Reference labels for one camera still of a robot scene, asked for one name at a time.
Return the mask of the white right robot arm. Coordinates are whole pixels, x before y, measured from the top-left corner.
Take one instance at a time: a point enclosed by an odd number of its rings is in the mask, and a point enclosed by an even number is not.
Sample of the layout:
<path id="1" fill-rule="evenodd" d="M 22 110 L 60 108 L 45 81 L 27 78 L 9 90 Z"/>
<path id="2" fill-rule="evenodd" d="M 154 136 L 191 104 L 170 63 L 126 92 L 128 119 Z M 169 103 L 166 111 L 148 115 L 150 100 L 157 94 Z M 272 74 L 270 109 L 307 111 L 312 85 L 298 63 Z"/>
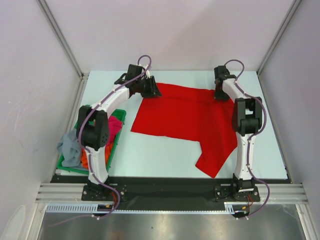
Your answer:
<path id="1" fill-rule="evenodd" d="M 258 193 L 253 174 L 253 150 L 256 136 L 265 127 L 264 106 L 261 98 L 251 96 L 241 88 L 238 77 L 231 74 L 225 64 L 214 68 L 214 78 L 214 98 L 233 102 L 231 127 L 237 139 L 236 166 L 231 184 L 216 186 L 215 199 L 245 202 Z"/>

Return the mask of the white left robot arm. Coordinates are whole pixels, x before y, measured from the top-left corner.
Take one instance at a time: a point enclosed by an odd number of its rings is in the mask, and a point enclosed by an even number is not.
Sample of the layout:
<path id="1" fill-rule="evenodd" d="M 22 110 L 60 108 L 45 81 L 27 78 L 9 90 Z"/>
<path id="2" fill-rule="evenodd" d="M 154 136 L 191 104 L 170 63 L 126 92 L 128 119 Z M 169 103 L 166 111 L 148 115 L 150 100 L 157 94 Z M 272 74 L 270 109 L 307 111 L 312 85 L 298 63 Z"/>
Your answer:
<path id="1" fill-rule="evenodd" d="M 83 188 L 82 200 L 105 201 L 115 190 L 108 185 L 105 148 L 111 137 L 109 118 L 122 103 L 134 94 L 143 98 L 157 98 L 162 94 L 150 64 L 130 64 L 118 78 L 111 91 L 97 103 L 83 105 L 78 111 L 76 136 L 84 150 L 88 164 L 88 181 Z"/>

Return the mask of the red t shirt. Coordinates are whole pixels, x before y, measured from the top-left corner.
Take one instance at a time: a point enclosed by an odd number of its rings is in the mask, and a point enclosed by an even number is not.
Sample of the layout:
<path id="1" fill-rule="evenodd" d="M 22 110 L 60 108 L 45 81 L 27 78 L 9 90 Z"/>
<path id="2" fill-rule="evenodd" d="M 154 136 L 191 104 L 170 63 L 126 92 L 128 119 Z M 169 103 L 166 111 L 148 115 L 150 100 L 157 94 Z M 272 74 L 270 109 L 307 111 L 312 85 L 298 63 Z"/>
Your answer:
<path id="1" fill-rule="evenodd" d="M 234 103 L 214 98 L 213 89 L 159 83 L 161 96 L 144 98 L 131 127 L 134 133 L 199 142 L 195 166 L 215 178 L 237 147 Z"/>

